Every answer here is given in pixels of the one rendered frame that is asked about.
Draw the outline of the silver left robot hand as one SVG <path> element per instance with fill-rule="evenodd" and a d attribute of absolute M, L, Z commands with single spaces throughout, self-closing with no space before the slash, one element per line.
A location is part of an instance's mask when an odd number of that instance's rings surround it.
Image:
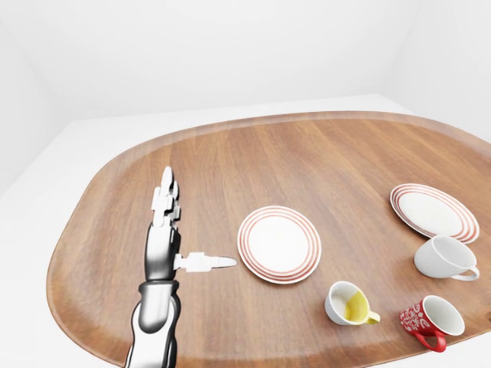
<path fill-rule="evenodd" d="M 203 252 L 190 252 L 186 257 L 179 253 L 180 220 L 179 184 L 173 170 L 167 166 L 160 185 L 153 191 L 151 209 L 153 219 L 147 235 L 144 257 L 147 281 L 168 281 L 175 278 L 178 269 L 188 273 L 209 272 L 214 268 L 231 268 L 237 260 L 224 256 L 209 256 Z"/>

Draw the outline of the white plate with red rings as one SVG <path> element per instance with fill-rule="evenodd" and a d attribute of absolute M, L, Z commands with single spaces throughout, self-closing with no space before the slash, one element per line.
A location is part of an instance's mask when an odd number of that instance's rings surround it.
<path fill-rule="evenodd" d="M 413 230 L 432 238 L 446 235 L 470 244 L 479 237 L 474 214 L 451 195 L 416 183 L 398 185 L 390 192 L 390 204 Z"/>
<path fill-rule="evenodd" d="M 321 260 L 321 239 L 300 212 L 280 205 L 256 209 L 239 226 L 237 248 L 244 265 L 274 284 L 310 276 Z"/>

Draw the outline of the white mug with yellow inside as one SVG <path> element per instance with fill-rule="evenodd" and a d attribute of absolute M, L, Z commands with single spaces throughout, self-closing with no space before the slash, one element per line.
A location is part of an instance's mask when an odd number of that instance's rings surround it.
<path fill-rule="evenodd" d="M 330 287 L 325 298 L 325 312 L 341 326 L 378 324 L 381 316 L 372 311 L 363 291 L 348 281 L 337 281 Z"/>

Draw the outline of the red patterned mug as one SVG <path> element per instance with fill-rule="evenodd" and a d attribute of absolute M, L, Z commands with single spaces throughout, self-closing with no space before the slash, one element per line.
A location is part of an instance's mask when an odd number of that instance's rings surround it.
<path fill-rule="evenodd" d="M 465 331 L 460 312 L 447 300 L 428 295 L 399 314 L 401 326 L 427 349 L 442 353 L 447 348 L 446 336 L 459 336 Z"/>

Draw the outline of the plain white mug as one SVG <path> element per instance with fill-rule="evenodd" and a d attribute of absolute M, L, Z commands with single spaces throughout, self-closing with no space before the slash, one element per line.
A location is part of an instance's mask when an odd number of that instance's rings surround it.
<path fill-rule="evenodd" d="M 476 256 L 461 241 L 436 235 L 421 245 L 414 255 L 417 270 L 430 278 L 475 281 L 480 272 Z"/>

